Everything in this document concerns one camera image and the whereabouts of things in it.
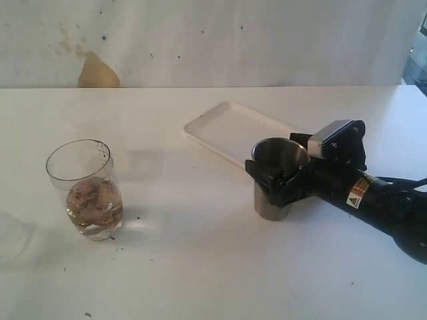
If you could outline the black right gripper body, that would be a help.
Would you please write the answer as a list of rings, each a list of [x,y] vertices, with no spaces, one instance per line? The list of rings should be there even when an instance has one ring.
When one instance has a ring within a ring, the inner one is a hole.
[[[339,134],[336,147],[326,151],[325,159],[310,157],[304,167],[306,196],[303,199],[313,195],[349,213],[364,213],[367,210],[367,178],[364,176],[366,153],[363,143],[366,125],[362,120],[352,121],[350,127]],[[307,150],[307,142],[312,135],[293,132],[287,139]]]

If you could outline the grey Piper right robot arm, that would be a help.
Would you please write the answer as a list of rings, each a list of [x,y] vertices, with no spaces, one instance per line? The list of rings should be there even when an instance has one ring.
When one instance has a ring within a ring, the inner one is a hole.
[[[317,133],[270,137],[252,148],[245,170],[256,186],[256,211],[280,221],[308,197],[347,212],[391,236],[411,258],[426,262],[426,192],[418,181],[367,174],[362,120],[337,120]]]

